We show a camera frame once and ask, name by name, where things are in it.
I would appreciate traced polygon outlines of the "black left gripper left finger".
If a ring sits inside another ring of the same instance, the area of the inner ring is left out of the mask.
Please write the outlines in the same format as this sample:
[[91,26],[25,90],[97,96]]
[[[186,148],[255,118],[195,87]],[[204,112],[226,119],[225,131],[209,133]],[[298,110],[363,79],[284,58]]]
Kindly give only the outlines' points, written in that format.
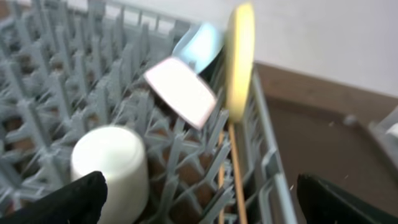
[[97,224],[108,187],[94,171],[4,218],[1,224]]

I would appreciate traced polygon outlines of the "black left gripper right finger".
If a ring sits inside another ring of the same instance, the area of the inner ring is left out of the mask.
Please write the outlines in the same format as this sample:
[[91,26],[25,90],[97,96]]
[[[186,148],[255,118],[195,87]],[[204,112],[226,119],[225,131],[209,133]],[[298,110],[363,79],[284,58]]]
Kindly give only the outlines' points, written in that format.
[[397,224],[397,217],[317,175],[298,175],[297,198],[307,223]]

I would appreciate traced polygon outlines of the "white cup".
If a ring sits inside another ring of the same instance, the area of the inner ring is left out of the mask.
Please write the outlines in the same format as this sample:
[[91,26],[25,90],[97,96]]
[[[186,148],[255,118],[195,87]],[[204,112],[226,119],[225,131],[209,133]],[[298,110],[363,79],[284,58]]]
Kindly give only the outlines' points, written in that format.
[[71,180],[100,171],[108,187],[99,223],[134,223],[149,201],[144,141],[124,126],[100,126],[81,137],[70,159]]

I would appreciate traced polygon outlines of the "wooden chopstick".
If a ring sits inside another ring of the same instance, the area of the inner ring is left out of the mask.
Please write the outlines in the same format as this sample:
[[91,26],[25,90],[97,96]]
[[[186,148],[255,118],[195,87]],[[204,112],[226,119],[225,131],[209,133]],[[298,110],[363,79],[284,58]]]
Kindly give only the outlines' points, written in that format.
[[[224,134],[223,132],[219,135],[218,145],[221,148],[223,144]],[[218,171],[218,187],[222,188],[224,184],[224,160],[221,161],[221,165]],[[218,215],[218,224],[224,224],[224,209],[222,208]]]
[[236,190],[236,201],[239,213],[240,224],[248,224],[248,218],[246,213],[246,206],[244,201],[244,191],[243,184],[241,180],[241,172],[239,168],[239,158],[238,158],[238,147],[236,144],[234,125],[233,123],[228,124],[228,134],[231,140],[231,158],[233,162],[233,172],[234,172],[234,184]]

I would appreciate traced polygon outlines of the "white pink bowl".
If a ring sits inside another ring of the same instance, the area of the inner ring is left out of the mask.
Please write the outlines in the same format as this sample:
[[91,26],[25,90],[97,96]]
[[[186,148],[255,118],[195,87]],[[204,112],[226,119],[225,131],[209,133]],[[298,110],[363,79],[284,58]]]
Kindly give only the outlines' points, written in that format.
[[188,65],[168,57],[144,73],[149,86],[184,121],[202,129],[214,110],[217,97]]

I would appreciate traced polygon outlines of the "yellow plate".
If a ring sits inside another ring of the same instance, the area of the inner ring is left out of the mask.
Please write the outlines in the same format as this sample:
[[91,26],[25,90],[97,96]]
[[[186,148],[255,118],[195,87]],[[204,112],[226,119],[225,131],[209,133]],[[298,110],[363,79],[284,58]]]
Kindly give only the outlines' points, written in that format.
[[238,5],[226,30],[226,103],[229,119],[239,122],[249,94],[255,47],[255,19],[251,2]]

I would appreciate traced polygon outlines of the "light blue bowl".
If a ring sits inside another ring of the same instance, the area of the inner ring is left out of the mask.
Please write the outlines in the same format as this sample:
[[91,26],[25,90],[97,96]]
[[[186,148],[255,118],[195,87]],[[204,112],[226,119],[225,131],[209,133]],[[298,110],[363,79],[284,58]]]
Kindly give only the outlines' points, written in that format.
[[175,45],[172,55],[188,65],[193,64],[193,71],[201,73],[218,56],[223,45],[223,33],[204,22],[187,30]]

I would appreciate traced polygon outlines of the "grey dishwasher rack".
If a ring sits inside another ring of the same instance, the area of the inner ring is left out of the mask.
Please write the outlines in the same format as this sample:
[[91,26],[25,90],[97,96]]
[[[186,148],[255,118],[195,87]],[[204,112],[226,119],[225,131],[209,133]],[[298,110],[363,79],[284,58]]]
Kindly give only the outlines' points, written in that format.
[[[224,223],[240,223],[223,59],[210,70],[218,102],[201,130],[167,111],[143,77],[191,22],[118,1],[90,1],[86,10],[66,1],[1,8],[9,10],[1,21],[1,218],[69,184],[77,141],[118,124],[146,145],[149,201],[138,223],[218,223],[222,208]],[[257,71],[233,125],[248,223],[296,223]]]

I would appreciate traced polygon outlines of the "clear plastic bin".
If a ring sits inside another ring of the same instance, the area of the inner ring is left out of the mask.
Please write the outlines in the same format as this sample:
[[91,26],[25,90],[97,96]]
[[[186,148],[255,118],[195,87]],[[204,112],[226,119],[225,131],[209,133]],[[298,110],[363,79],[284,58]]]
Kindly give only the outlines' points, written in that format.
[[371,122],[368,128],[384,154],[397,166],[397,107],[381,121]]

